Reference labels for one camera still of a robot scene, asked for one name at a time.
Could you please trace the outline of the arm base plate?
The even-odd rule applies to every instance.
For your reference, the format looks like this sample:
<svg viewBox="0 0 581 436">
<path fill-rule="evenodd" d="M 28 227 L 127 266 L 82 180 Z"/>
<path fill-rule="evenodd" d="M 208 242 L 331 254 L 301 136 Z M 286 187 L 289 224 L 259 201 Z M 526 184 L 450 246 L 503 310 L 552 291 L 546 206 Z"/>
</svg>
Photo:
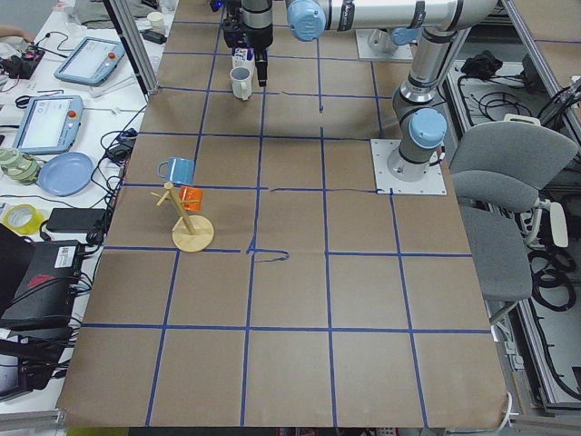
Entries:
<svg viewBox="0 0 581 436">
<path fill-rule="evenodd" d="M 417 42 L 419 29 L 360 29 L 356 31 L 359 59 L 371 62 L 410 63 L 410 45 Z"/>
<path fill-rule="evenodd" d="M 376 191 L 383 194 L 446 195 L 436 150 L 426 163 L 409 163 L 399 154 L 400 140 L 371 139 Z"/>
</svg>

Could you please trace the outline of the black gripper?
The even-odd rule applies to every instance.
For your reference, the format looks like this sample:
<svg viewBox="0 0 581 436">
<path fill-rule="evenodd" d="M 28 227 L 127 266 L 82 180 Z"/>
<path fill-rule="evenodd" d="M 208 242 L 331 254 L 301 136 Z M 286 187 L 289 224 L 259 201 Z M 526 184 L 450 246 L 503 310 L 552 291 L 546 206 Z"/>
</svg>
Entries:
<svg viewBox="0 0 581 436">
<path fill-rule="evenodd" d="M 254 63 L 259 86 L 266 86 L 268 83 L 268 50 L 268 47 L 254 49 Z"/>
</svg>

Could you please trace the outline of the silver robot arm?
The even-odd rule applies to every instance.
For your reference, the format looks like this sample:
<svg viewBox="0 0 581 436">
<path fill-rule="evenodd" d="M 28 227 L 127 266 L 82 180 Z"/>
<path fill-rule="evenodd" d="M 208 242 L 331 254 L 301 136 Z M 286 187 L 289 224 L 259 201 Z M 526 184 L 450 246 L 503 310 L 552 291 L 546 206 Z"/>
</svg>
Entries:
<svg viewBox="0 0 581 436">
<path fill-rule="evenodd" d="M 420 147 L 411 138 L 412 116 L 431 104 L 439 81 L 458 51 L 455 43 L 458 34 L 487 17 L 495 4 L 494 1 L 388 2 L 390 19 L 399 14 L 402 25 L 422 29 L 408 78 L 392 100 L 402 132 L 399 155 L 404 164 L 416 169 L 429 161 L 433 150 Z"/>
<path fill-rule="evenodd" d="M 225 11 L 221 29 L 231 49 L 251 48 L 259 86 L 268 81 L 268 49 L 273 43 L 272 1 L 211 1 L 212 11 Z M 450 31 L 459 22 L 461 1 L 287 1 L 288 26 L 302 42 L 328 30 L 435 26 Z"/>
</svg>

